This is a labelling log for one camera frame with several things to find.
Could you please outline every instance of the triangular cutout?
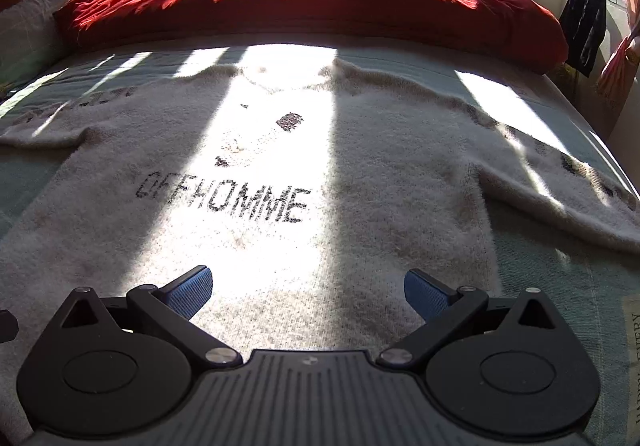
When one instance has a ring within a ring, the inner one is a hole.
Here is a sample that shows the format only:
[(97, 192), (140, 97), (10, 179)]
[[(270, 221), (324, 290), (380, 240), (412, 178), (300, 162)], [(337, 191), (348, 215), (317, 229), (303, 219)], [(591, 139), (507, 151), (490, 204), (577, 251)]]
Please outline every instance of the triangular cutout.
[(527, 327), (538, 327), (541, 329), (556, 328), (546, 314), (545, 308), (538, 300), (529, 300), (518, 323), (520, 325), (526, 325)]
[(65, 322), (62, 324), (62, 328), (84, 327), (86, 325), (95, 325), (97, 322), (98, 318), (95, 317), (89, 302), (87, 300), (79, 300), (69, 312)]

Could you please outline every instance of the blue gripper pad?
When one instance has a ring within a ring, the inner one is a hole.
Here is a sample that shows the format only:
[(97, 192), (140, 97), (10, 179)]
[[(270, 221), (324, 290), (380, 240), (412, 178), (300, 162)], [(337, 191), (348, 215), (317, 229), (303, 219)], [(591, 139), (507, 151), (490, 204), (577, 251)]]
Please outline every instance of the blue gripper pad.
[(211, 298), (213, 276), (206, 265), (189, 272), (155, 292), (156, 297), (180, 316), (190, 320)]
[(456, 291), (419, 269), (404, 275), (404, 299), (423, 320), (429, 321), (447, 309), (456, 299)]

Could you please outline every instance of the blue textured pad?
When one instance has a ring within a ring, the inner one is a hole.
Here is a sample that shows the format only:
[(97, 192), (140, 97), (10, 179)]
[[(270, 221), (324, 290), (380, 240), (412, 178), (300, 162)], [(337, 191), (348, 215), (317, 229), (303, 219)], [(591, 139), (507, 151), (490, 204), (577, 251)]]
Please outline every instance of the blue textured pad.
[(447, 294), (413, 271), (404, 275), (404, 299), (425, 321), (435, 318), (449, 307)]
[(164, 294), (162, 301), (180, 316), (190, 320), (211, 298), (213, 276), (209, 267)]

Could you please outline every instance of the bed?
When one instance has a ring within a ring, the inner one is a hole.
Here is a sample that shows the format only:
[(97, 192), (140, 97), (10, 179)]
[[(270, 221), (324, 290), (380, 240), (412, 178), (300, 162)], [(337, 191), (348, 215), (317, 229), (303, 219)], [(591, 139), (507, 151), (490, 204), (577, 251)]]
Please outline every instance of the bed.
[[(0, 10), (19, 1), (0, 0)], [(296, 66), (300, 61), (335, 58), (461, 98), (496, 121), (588, 163), (637, 196), (607, 147), (547, 77), (490, 56), (390, 38), (301, 32), (207, 34), (74, 54), (0, 104), (0, 131), (31, 111), (71, 98), (127, 90), (161, 77), (193, 76), (213, 65), (260, 67), (277, 60)], [(74, 151), (0, 146), (0, 238), (11, 233)], [(632, 323), (633, 312), (640, 308), (639, 257), (591, 245), (492, 198), (486, 198), (486, 207), (503, 294), (516, 296), (523, 288), (537, 286), (556, 303), (602, 380), (587, 435), (598, 445), (625, 444), (639, 430)], [(10, 438), (25, 437), (26, 422), (15, 408), (5, 407), (0, 415)]]

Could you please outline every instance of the fabric label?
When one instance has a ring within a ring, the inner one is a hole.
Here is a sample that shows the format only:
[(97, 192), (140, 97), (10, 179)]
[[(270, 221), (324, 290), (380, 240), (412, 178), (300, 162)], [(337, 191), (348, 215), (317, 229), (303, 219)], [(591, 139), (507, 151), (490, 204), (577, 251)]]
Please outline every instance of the fabric label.
[(622, 299), (626, 342), (629, 350), (629, 407), (626, 418), (626, 443), (640, 437), (640, 294)]

